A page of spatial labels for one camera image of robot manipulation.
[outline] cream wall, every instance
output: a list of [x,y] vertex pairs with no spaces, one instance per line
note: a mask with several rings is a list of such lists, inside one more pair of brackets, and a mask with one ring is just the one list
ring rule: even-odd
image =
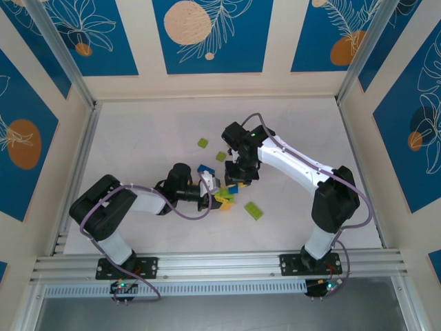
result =
[[441,19],[441,1],[424,0],[365,94],[357,83],[343,111],[385,236],[401,249],[433,330],[441,330],[441,285],[428,253],[441,249],[441,199],[411,214],[373,111]]
[[274,0],[261,74],[168,76],[152,1],[116,0],[138,77],[85,77],[98,100],[253,95],[334,95],[345,72],[292,74],[310,0]]
[[59,120],[25,221],[0,212],[0,261],[8,263],[0,288],[0,330],[11,330],[35,259],[53,244],[88,109],[74,88],[63,98],[2,10],[0,31],[0,48]]

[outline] white table surface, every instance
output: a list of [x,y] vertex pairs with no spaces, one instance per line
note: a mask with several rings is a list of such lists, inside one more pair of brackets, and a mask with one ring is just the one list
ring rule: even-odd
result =
[[[241,123],[261,112],[265,123],[288,144],[323,164],[352,170],[361,188],[345,129],[333,97],[323,98],[216,98],[121,101],[104,103],[81,184],[80,195],[104,174],[123,183],[154,186],[175,163],[192,167],[202,163],[223,182],[224,165],[215,160],[227,151],[221,134],[233,121]],[[246,128],[258,125],[252,119]],[[202,149],[203,137],[209,140]],[[119,230],[135,252],[238,252],[297,250],[313,228],[313,199],[305,189],[278,170],[262,165],[260,180],[235,196],[228,211],[212,210],[204,219],[187,221],[170,213],[156,216],[128,212]],[[255,221],[244,209],[253,201],[264,215]],[[196,216],[196,203],[178,203],[178,209]],[[347,224],[367,216],[363,204]],[[348,248],[380,248],[375,224],[348,230],[341,240]],[[65,254],[96,253],[72,221]]]

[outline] white floor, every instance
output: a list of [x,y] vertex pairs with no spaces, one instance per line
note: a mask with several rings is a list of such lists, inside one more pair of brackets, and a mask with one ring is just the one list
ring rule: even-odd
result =
[[[227,146],[221,139],[226,126],[261,112],[267,126],[311,158],[338,168],[352,169],[361,188],[336,102],[329,98],[173,99],[105,103],[85,169],[83,194],[104,174],[123,183],[153,186],[167,177],[177,162],[196,169],[203,163],[223,181],[224,165],[215,160]],[[258,125],[253,119],[248,129]],[[209,140],[205,149],[198,140]],[[186,221],[173,213],[158,217],[129,212],[119,229],[136,252],[232,252],[300,249],[311,234],[312,197],[296,182],[262,165],[260,181],[236,195],[229,211],[212,210],[200,221]],[[265,214],[255,221],[244,209],[253,201]],[[178,209],[198,215],[196,203],[179,202]],[[365,220],[362,204],[347,223]],[[373,222],[348,230],[341,240],[348,248],[381,247]],[[65,254],[95,253],[73,221]]]

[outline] metal vent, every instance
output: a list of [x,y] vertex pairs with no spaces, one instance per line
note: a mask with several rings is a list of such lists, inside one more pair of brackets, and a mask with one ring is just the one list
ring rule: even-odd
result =
[[[178,282],[153,284],[164,297],[191,295],[280,294],[306,293],[305,280],[281,281],[219,281]],[[110,297],[110,284],[97,285],[48,285],[45,298],[98,298]],[[119,297],[150,297],[152,289],[142,284]]]

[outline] purple cable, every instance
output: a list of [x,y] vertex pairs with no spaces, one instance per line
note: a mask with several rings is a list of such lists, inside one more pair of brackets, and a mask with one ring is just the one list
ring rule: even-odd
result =
[[[96,212],[98,210],[98,208],[105,203],[108,199],[110,199],[110,197],[112,197],[114,194],[116,194],[117,192],[124,190],[125,188],[135,188],[137,190],[142,190],[142,191],[146,191],[146,192],[151,192],[154,193],[158,196],[160,196],[165,202],[166,204],[180,217],[183,217],[184,219],[190,220],[190,221],[197,221],[199,219],[202,219],[203,217],[207,216],[209,211],[212,209],[212,204],[213,204],[213,198],[212,195],[209,193],[209,188],[207,183],[205,182],[204,178],[202,177],[202,175],[200,173],[198,173],[199,177],[201,178],[202,184],[205,186],[205,189],[208,192],[208,208],[205,211],[204,214],[202,214],[201,216],[197,216],[197,217],[189,217],[189,216],[185,216],[184,214],[182,214],[181,212],[179,212],[171,203],[170,201],[168,201],[168,199],[166,197],[164,197],[160,192],[152,189],[152,188],[146,188],[144,186],[139,186],[139,185],[121,185],[117,188],[115,188],[113,191],[111,191],[110,193],[108,193],[105,197],[103,197],[85,216],[84,219],[82,220],[81,224],[80,224],[80,232],[81,234],[83,234],[84,236],[86,236],[90,242],[92,242],[92,244],[97,248],[97,250],[104,255],[104,257],[110,262],[110,264],[112,264],[116,269],[118,269],[121,272],[124,272],[126,275],[131,276],[132,278],[138,279],[140,281],[142,281],[145,285],[147,285],[148,287],[150,287],[153,292],[155,292],[155,294],[157,295],[157,298],[155,299],[147,299],[147,300],[136,300],[134,301],[134,303],[139,303],[139,302],[155,302],[155,301],[159,301],[161,299],[161,294],[159,293],[159,291],[148,281],[146,281],[143,277],[138,276],[137,274],[134,274],[133,272],[130,272],[124,268],[122,268],[120,265],[118,265],[117,263],[115,263],[103,250],[103,248],[101,248],[101,246],[95,241],[95,239],[92,238],[92,236],[90,234],[88,234],[85,230],[84,230],[84,226],[85,224],[88,222],[89,218],[92,216],[92,214],[94,212]],[[116,301],[116,293],[118,291],[116,291],[114,293],[114,301]]]
[[[366,226],[367,224],[369,224],[369,222],[372,220],[373,217],[373,207],[371,202],[369,201],[369,199],[363,194],[363,192],[361,192],[359,189],[357,189],[354,185],[352,185],[350,182],[345,181],[344,179],[341,179],[340,177],[334,175],[333,173],[323,170],[321,168],[319,168],[318,166],[316,166],[315,164],[309,162],[308,160],[306,160],[305,158],[303,158],[301,155],[296,154],[295,152],[293,152],[292,150],[290,150],[289,148],[284,148],[284,146],[279,143],[273,136],[272,134],[269,132],[267,126],[265,125],[265,122],[263,121],[262,118],[262,114],[259,112],[255,112],[251,115],[249,115],[242,123],[241,126],[244,126],[252,117],[257,116],[260,119],[260,123],[262,124],[263,130],[265,131],[265,133],[267,134],[267,136],[273,141],[273,143],[283,149],[285,152],[287,152],[288,154],[290,154],[291,156],[295,157],[296,159],[302,161],[304,164],[306,164],[307,166],[309,166],[310,168],[314,169],[315,171],[318,171],[322,174],[327,175],[328,177],[334,179],[335,181],[338,181],[339,183],[347,186],[348,188],[350,188],[351,190],[353,190],[356,194],[358,194],[359,197],[361,197],[363,199],[363,201],[366,203],[367,205],[367,209],[368,209],[368,215],[366,218],[366,221],[363,221],[362,223],[359,224],[355,224],[355,225],[346,225],[346,226],[342,226],[339,231],[337,232],[337,235],[334,237],[332,243],[331,243],[331,247],[334,247],[334,245],[336,243],[339,243],[342,247],[343,247],[343,251],[345,252],[346,255],[346,260],[347,260],[347,273],[346,273],[346,277],[345,277],[345,281],[343,282],[346,283],[346,280],[349,278],[349,274],[351,272],[351,266],[349,265],[349,255],[347,253],[346,247],[341,243],[341,241],[338,240],[338,238],[340,237],[340,235],[342,234],[342,232],[346,229],[356,229],[356,228],[361,228],[363,226]],[[340,285],[339,288],[337,288],[336,291],[332,292],[331,295],[334,295],[334,293],[338,292],[339,289],[343,288],[344,285]]]

